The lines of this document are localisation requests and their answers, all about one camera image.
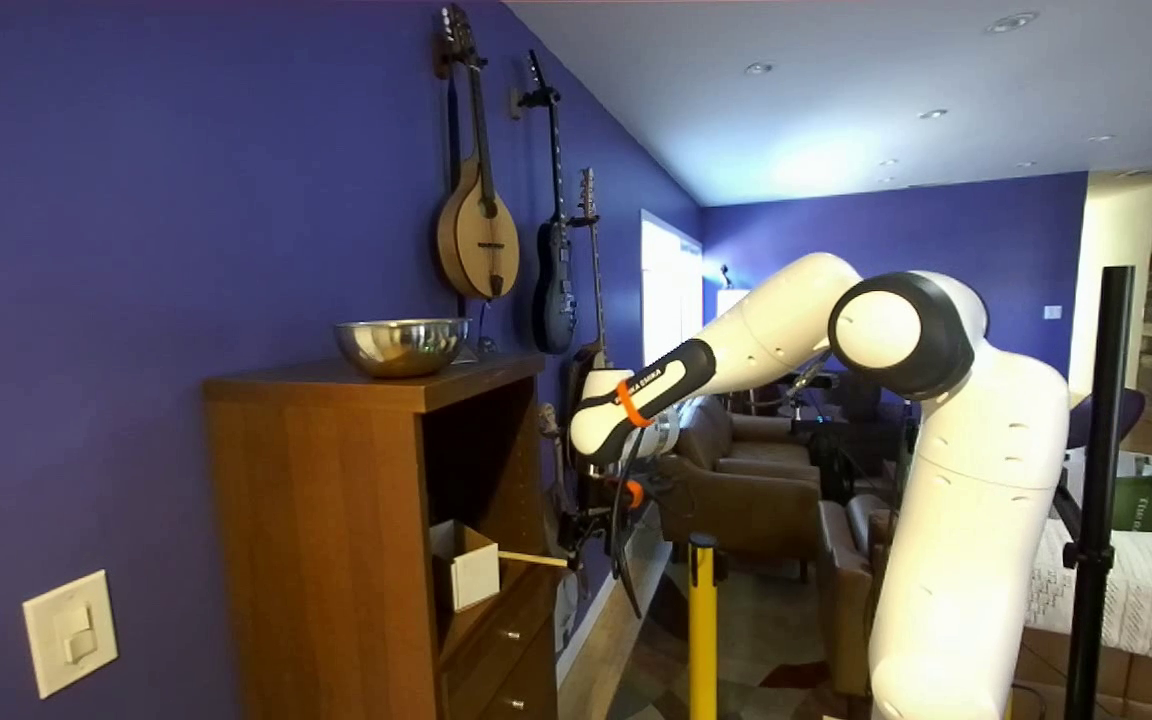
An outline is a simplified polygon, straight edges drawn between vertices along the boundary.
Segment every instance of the mandolin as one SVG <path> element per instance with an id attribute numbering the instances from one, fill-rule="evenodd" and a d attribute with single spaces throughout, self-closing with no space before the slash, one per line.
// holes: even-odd
<path id="1" fill-rule="evenodd" d="M 519 278 L 519 232 L 494 180 L 487 111 L 485 111 L 485 58 L 476 51 L 469 11 L 439 8 L 439 51 L 469 72 L 473 145 L 476 155 L 460 165 L 455 187 L 437 219 L 439 274 L 460 298 L 501 302 Z"/>
<path id="2" fill-rule="evenodd" d="M 533 51 L 535 89 L 519 102 L 525 110 L 546 110 L 549 117 L 549 187 L 551 212 L 535 232 L 535 298 L 533 298 L 533 332 L 546 354 L 565 354 L 576 332 L 576 293 L 574 293 L 574 241 L 568 241 L 568 209 L 565 209 L 565 153 L 559 153 L 559 92 L 546 82 L 540 61 Z"/>

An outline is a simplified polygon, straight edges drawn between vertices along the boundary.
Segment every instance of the metal bowl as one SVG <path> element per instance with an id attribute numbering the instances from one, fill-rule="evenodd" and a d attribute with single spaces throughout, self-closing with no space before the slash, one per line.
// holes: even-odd
<path id="1" fill-rule="evenodd" d="M 410 381 L 444 372 L 460 343 L 460 316 L 412 316 L 412 320 L 349 320 L 338 326 L 341 354 L 377 381 Z"/>

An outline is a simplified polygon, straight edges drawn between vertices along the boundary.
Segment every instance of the ceiling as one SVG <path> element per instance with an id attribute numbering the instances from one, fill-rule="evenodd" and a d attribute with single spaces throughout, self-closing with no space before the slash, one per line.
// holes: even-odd
<path id="1" fill-rule="evenodd" d="M 1146 0 L 503 0 L 707 209 L 1152 173 Z"/>

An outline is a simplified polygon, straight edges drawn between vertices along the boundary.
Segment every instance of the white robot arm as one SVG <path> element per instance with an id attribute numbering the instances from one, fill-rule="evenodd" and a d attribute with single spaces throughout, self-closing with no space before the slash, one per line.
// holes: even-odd
<path id="1" fill-rule="evenodd" d="M 869 641 L 876 715 L 997 720 L 1023 633 L 1027 570 L 1066 458 L 1066 381 L 986 339 L 951 278 L 859 280 L 806 255 L 616 391 L 574 417 L 574 444 L 616 466 L 649 417 L 691 391 L 760 387 L 834 348 L 926 403 Z"/>

